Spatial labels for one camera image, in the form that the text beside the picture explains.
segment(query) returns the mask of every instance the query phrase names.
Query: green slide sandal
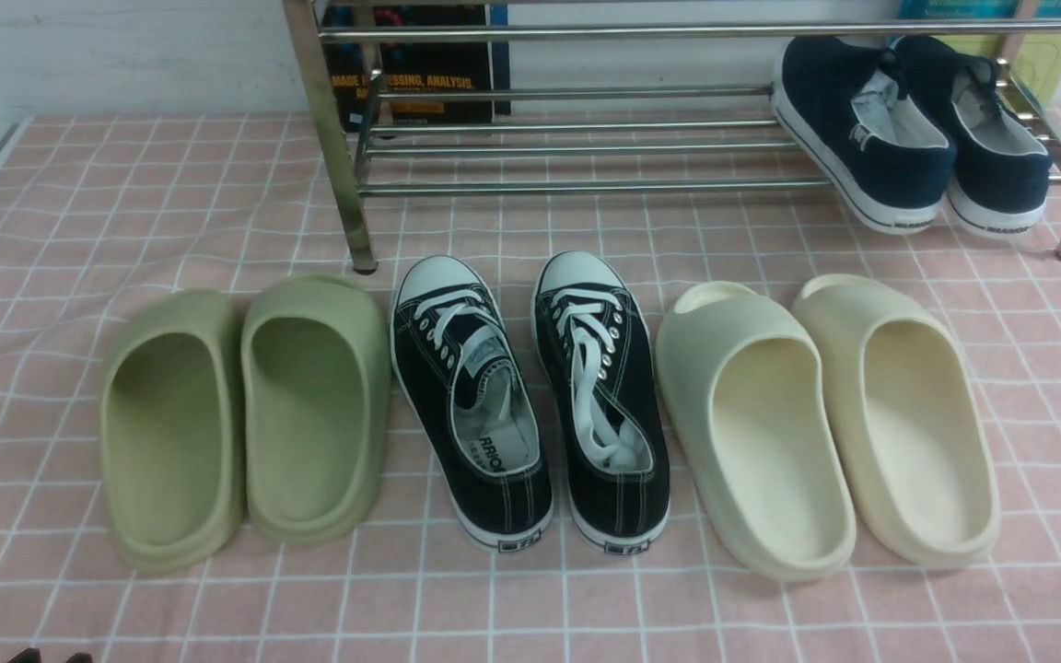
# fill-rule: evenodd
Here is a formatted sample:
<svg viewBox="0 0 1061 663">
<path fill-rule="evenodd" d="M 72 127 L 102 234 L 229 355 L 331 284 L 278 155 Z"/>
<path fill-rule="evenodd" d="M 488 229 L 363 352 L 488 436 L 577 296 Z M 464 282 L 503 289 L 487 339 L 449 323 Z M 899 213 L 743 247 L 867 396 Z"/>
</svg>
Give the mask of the green slide sandal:
<svg viewBox="0 0 1061 663">
<path fill-rule="evenodd" d="M 139 571 L 201 561 L 244 518 L 240 329 L 230 298 L 186 290 L 135 315 L 105 360 L 101 474 Z"/>
<path fill-rule="evenodd" d="M 296 276 L 253 302 L 241 342 L 248 512 L 279 541 L 325 541 L 375 502 L 386 449 L 387 328 L 365 291 Z"/>
</svg>

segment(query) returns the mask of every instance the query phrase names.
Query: black canvas sneaker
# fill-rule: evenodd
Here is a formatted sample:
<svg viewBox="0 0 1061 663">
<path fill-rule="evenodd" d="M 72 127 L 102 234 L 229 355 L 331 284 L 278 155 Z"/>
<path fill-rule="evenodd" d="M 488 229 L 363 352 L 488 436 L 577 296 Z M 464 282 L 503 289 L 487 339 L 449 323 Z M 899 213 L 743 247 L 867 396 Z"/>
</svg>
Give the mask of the black canvas sneaker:
<svg viewBox="0 0 1061 663">
<path fill-rule="evenodd" d="M 392 307 L 392 365 L 469 536 L 499 553 L 538 541 L 552 514 L 539 425 L 498 307 L 472 268 L 431 256 L 408 272 Z"/>
<path fill-rule="evenodd" d="M 640 308 L 604 261 L 569 251 L 543 268 L 530 318 L 562 420 L 576 527 L 605 553 L 644 553 L 669 514 L 669 458 Z"/>
</svg>

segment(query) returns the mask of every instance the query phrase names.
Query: white wall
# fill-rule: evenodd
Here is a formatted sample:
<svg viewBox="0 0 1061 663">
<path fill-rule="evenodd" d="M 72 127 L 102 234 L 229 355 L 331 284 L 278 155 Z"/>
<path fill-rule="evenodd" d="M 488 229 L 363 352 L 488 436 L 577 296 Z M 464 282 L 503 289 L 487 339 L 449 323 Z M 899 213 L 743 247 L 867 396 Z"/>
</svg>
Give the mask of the white wall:
<svg viewBox="0 0 1061 663">
<path fill-rule="evenodd" d="M 898 0 L 516 4 L 516 24 L 891 17 Z M 515 43 L 514 84 L 755 83 L 779 40 Z M 1061 102 L 1061 88 L 1058 91 Z M 0 0 L 0 116 L 306 108 L 278 0 Z"/>
</svg>

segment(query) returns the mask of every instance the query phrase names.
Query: navy blue sneaker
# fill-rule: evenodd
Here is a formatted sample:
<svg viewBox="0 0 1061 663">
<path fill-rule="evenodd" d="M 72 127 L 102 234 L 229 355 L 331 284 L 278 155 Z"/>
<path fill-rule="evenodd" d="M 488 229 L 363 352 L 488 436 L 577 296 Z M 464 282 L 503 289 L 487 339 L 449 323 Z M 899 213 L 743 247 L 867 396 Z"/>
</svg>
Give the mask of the navy blue sneaker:
<svg viewBox="0 0 1061 663">
<path fill-rule="evenodd" d="M 998 66 L 938 38 L 892 42 L 919 106 L 956 143 L 947 199 L 961 226 L 989 238 L 1026 232 L 1043 217 L 1051 158 L 1002 104 Z"/>
<path fill-rule="evenodd" d="M 956 150 L 906 93 L 895 52 L 794 38 L 771 109 L 866 226 L 910 234 L 936 219 Z"/>
</svg>

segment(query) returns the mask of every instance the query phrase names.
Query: slide sandal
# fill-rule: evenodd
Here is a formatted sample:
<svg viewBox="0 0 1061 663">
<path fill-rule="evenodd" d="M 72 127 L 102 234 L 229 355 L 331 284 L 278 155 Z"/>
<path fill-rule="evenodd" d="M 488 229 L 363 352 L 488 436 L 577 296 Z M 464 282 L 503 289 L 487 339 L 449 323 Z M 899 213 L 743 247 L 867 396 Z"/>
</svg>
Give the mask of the slide sandal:
<svg viewBox="0 0 1061 663">
<path fill-rule="evenodd" d="M 105 360 L 109 529 L 139 571 L 201 561 L 244 520 L 240 328 L 227 295 L 186 290 L 135 315 Z"/>
<path fill-rule="evenodd" d="M 248 512 L 279 541 L 354 528 L 379 491 L 387 448 L 387 325 L 365 291 L 295 276 L 253 302 L 241 342 Z"/>
<path fill-rule="evenodd" d="M 723 545 L 778 580 L 820 578 L 854 551 L 821 402 L 820 357 L 788 311 L 735 282 L 705 282 L 662 319 L 658 378 Z"/>
<path fill-rule="evenodd" d="M 985 557 L 1002 509 L 973 394 L 947 331 L 859 276 L 807 282 L 793 303 L 825 367 L 825 408 L 870 531 L 911 562 Z"/>
</svg>

